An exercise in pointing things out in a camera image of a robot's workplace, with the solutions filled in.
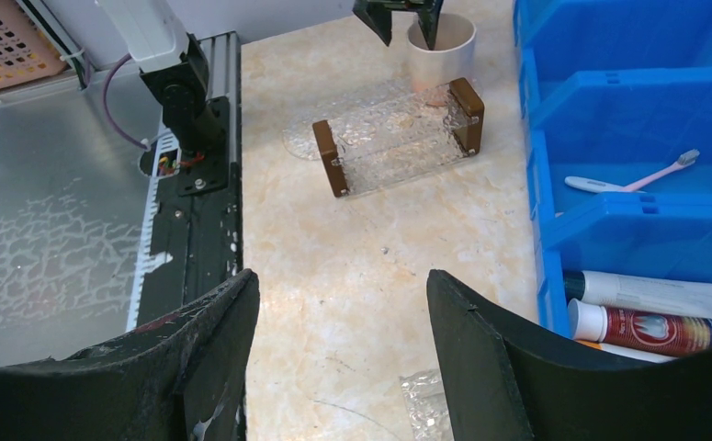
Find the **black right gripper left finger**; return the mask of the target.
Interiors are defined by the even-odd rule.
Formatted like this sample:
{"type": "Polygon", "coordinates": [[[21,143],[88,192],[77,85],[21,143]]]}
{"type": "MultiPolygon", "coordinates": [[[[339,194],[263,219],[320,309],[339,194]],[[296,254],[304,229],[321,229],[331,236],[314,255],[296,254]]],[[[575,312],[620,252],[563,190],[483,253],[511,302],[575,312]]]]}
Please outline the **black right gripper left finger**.
{"type": "Polygon", "coordinates": [[[0,440],[244,440],[259,306],[245,269],[65,359],[0,367],[0,440]]]}

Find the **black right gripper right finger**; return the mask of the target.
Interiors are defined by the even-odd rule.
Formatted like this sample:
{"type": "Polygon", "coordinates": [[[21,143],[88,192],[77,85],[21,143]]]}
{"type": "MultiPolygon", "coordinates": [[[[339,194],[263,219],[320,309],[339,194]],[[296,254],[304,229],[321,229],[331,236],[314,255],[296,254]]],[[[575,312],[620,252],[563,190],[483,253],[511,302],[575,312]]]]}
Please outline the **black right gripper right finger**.
{"type": "Polygon", "coordinates": [[[444,270],[426,293],[457,440],[712,440],[712,349],[663,363],[607,353],[444,270]]]}

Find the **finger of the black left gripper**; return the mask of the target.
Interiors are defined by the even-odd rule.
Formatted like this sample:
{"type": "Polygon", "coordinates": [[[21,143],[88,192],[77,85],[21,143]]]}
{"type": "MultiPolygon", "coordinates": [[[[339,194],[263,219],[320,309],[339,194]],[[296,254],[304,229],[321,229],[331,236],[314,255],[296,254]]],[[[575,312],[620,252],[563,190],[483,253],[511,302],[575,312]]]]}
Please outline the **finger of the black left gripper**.
{"type": "Polygon", "coordinates": [[[418,24],[429,51],[435,49],[443,3],[443,0],[423,0],[416,11],[418,24]]]}
{"type": "Polygon", "coordinates": [[[385,2],[355,0],[352,12],[371,29],[386,46],[390,46],[392,41],[392,17],[391,11],[385,2]]]}

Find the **white ceramic mug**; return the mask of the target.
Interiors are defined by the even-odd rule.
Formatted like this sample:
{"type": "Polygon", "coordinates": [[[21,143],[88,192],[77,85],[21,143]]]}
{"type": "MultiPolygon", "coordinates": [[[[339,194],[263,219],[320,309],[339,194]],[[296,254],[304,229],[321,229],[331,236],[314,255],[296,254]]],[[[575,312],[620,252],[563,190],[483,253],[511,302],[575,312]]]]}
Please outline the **white ceramic mug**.
{"type": "Polygon", "coordinates": [[[424,91],[458,78],[474,78],[477,28],[468,18],[442,13],[435,48],[426,45],[420,25],[407,29],[407,67],[413,92],[424,91]]]}

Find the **clear textured acrylic tray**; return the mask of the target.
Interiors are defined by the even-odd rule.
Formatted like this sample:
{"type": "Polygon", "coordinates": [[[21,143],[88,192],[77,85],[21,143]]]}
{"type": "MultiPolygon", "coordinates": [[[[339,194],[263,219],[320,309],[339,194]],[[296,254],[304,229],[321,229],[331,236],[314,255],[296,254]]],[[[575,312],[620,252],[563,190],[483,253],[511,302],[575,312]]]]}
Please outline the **clear textured acrylic tray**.
{"type": "Polygon", "coordinates": [[[453,441],[454,436],[439,369],[400,377],[400,387],[413,431],[420,441],[453,441]]]}

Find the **clear holder with wooden ends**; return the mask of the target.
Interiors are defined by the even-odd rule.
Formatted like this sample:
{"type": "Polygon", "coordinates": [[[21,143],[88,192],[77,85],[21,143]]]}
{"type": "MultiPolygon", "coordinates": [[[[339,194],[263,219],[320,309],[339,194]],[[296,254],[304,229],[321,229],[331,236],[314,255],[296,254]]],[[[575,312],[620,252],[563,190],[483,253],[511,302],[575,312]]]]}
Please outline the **clear holder with wooden ends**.
{"type": "Polygon", "coordinates": [[[354,197],[480,153],[485,103],[466,78],[312,124],[336,198],[354,197]]]}

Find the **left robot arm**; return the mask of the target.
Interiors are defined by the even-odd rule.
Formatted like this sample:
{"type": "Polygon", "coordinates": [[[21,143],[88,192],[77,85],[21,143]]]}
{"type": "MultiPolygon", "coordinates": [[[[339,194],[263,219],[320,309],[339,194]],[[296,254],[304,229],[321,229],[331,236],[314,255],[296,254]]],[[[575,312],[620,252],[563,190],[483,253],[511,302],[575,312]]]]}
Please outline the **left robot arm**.
{"type": "Polygon", "coordinates": [[[209,98],[209,63],[195,36],[165,1],[102,1],[129,49],[140,78],[162,107],[162,122],[182,151],[178,192],[202,194],[231,186],[232,158],[221,100],[209,98]]]}

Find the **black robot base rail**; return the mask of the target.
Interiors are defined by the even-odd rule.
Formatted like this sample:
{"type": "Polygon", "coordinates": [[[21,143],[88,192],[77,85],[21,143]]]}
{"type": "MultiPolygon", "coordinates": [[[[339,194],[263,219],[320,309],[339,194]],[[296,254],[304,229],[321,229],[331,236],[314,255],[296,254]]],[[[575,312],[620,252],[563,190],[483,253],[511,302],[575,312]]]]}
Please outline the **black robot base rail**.
{"type": "Polygon", "coordinates": [[[127,330],[195,300],[243,269],[242,42],[234,31],[200,42],[207,99],[225,129],[207,159],[183,153],[160,127],[142,167],[150,183],[127,330]]]}

